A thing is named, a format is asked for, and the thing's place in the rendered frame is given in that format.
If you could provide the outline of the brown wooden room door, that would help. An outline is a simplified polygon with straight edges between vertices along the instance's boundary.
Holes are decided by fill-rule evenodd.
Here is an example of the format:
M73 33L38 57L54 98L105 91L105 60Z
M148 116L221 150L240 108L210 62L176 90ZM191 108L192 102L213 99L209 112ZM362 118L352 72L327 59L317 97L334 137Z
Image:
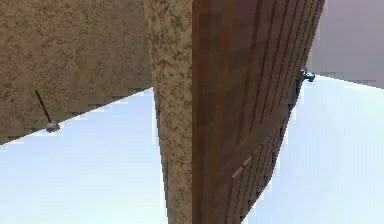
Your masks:
M271 180L325 0L193 0L192 224L241 224Z

